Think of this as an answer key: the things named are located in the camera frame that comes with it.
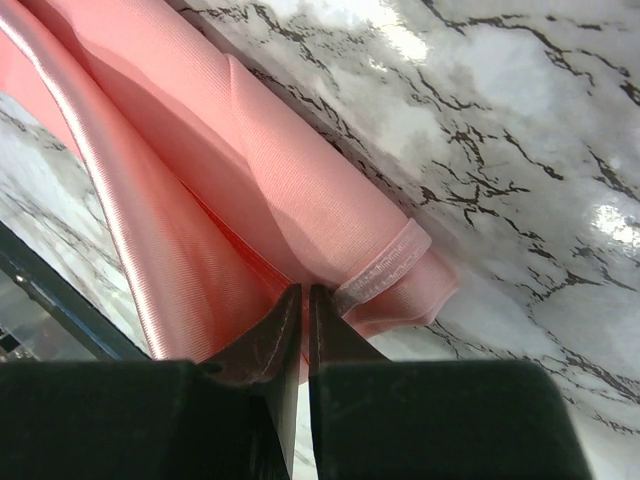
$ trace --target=pink fabric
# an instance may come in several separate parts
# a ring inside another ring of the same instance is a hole
[[[203,360],[290,282],[363,334],[426,324],[430,239],[157,0],[0,0],[0,90],[85,162],[155,358]]]

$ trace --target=fabric fold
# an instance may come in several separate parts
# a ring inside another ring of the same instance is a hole
[[[84,160],[154,357],[207,358],[288,282],[336,289],[364,334],[455,290],[415,222],[164,2],[0,18],[0,89]]]

